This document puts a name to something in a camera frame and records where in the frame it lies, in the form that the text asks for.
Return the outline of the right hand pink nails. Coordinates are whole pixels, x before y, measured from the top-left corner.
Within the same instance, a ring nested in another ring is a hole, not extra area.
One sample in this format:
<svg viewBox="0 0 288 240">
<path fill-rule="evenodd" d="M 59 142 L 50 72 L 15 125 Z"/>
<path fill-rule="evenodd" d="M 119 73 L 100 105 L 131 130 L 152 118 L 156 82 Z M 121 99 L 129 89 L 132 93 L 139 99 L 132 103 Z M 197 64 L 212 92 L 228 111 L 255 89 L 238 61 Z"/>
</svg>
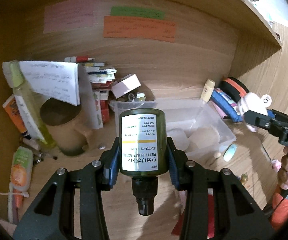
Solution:
<svg viewBox="0 0 288 240">
<path fill-rule="evenodd" d="M 272 169 L 277 173 L 278 185 L 281 189 L 288 189 L 288 147 L 284 146 L 284 156 L 281 160 L 271 162 Z"/>
</svg>

